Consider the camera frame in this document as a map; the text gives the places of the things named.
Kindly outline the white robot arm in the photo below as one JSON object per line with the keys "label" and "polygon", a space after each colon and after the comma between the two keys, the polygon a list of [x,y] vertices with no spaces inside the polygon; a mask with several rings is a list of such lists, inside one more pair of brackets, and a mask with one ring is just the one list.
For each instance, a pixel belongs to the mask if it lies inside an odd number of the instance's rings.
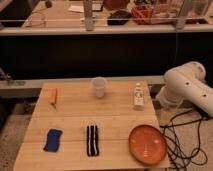
{"label": "white robot arm", "polygon": [[205,77],[205,67],[196,61],[169,69],[156,99],[164,108],[176,108],[186,99],[213,118],[213,88],[205,83]]}

